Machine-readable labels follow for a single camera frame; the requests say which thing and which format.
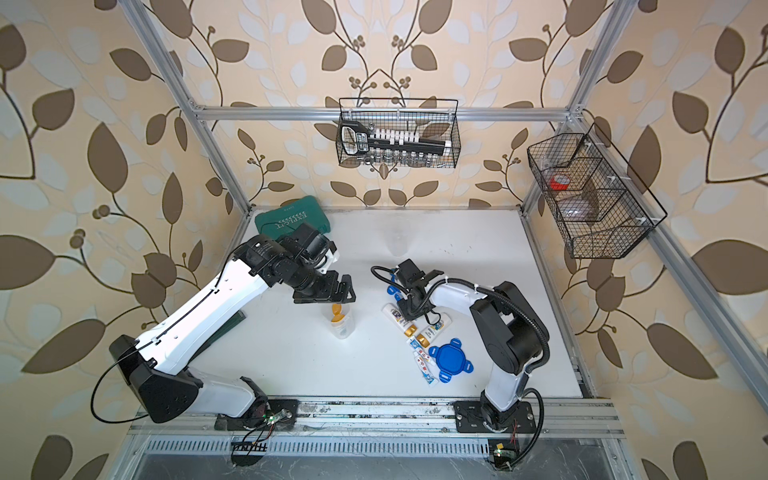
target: white table surface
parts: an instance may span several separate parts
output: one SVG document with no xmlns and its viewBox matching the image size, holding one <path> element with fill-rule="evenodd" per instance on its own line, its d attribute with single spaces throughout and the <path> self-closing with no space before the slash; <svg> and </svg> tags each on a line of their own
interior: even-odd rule
<svg viewBox="0 0 768 480">
<path fill-rule="evenodd" d="M 351 210 L 326 213 L 336 242 L 339 274 L 352 275 L 357 301 L 351 304 L 353 334 L 330 332 L 327 303 L 295 305 L 293 291 L 275 285 L 242 310 L 247 318 L 217 340 L 192 364 L 204 372 L 250 377 L 270 396 L 477 397 L 492 361 L 470 316 L 446 310 L 453 324 L 437 337 L 462 341 L 472 373 L 429 386 L 406 337 L 381 314 L 393 302 L 372 265 L 394 267 L 410 258 L 429 272 L 495 286 L 518 286 L 549 330 L 549 362 L 529 381 L 545 397 L 581 397 L 560 329 L 516 210 Z M 244 239 L 257 234 L 250 221 Z"/>
</svg>

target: metal rail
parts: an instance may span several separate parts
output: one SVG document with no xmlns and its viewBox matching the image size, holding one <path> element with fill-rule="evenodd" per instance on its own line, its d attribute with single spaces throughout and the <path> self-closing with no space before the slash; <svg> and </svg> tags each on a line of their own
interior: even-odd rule
<svg viewBox="0 0 768 480">
<path fill-rule="evenodd" d="M 375 111 L 407 111 L 406 108 L 372 108 Z M 338 108 L 324 107 L 201 107 L 193 108 L 201 120 L 334 121 Z M 445 109 L 433 109 L 445 113 Z M 565 108 L 459 108 L 460 121 L 565 121 Z"/>
</svg>

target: wire mesh basket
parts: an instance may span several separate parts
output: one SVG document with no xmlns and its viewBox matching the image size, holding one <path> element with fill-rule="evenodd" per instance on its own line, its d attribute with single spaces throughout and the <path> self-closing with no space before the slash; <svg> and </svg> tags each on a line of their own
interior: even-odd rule
<svg viewBox="0 0 768 480">
<path fill-rule="evenodd" d="M 667 211 L 627 162 L 619 174 L 599 148 L 595 126 L 586 134 L 555 135 L 528 147 L 528 163 L 573 258 L 627 255 L 664 218 Z M 659 212 L 633 194 L 648 193 Z"/>
<path fill-rule="evenodd" d="M 456 168 L 458 100 L 340 98 L 339 165 Z"/>
</svg>

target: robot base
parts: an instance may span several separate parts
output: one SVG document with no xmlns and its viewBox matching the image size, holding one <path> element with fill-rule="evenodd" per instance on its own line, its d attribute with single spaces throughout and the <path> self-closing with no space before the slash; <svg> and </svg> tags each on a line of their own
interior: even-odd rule
<svg viewBox="0 0 768 480">
<path fill-rule="evenodd" d="M 453 409 L 456 415 L 456 431 L 459 433 L 511 433 L 510 427 L 514 427 L 515 421 L 518 424 L 518 433 L 536 431 L 533 410 L 528 402 L 516 402 L 509 410 L 499 412 L 485 399 L 483 392 L 479 401 L 454 402 Z"/>
</svg>

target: wallpaper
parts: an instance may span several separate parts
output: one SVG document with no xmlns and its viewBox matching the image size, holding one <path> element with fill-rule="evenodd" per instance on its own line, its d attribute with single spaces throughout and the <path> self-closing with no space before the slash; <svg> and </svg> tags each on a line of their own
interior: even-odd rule
<svg viewBox="0 0 768 480">
<path fill-rule="evenodd" d="M 108 345 L 209 281 L 240 220 L 114 4 L 0 2 L 4 478 L 106 475 L 127 430 L 89 409 Z M 113 371 L 95 406 L 138 402 Z"/>
<path fill-rule="evenodd" d="M 667 225 L 766 352 L 768 4 L 646 10 L 632 17 L 585 117 L 641 169 Z"/>
<path fill-rule="evenodd" d="M 146 0 L 198 104 L 564 107 L 606 0 Z"/>
<path fill-rule="evenodd" d="M 647 480 L 764 478 L 768 418 L 653 247 L 573 260 L 547 207 L 529 218 L 596 394 L 616 405 Z"/>
<path fill-rule="evenodd" d="M 278 207 L 313 195 L 325 207 L 470 207 L 522 204 L 533 176 L 529 144 L 551 135 L 546 122 L 459 124 L 457 168 L 340 167 L 336 125 L 220 121 L 214 133 L 252 204 Z M 211 179 L 209 191 L 219 194 Z"/>
<path fill-rule="evenodd" d="M 765 2 L 641 0 L 585 110 L 763 350 L 766 20 Z M 531 221 L 647 478 L 763 478 L 768 419 L 648 242 L 573 260 L 542 200 Z"/>
</svg>

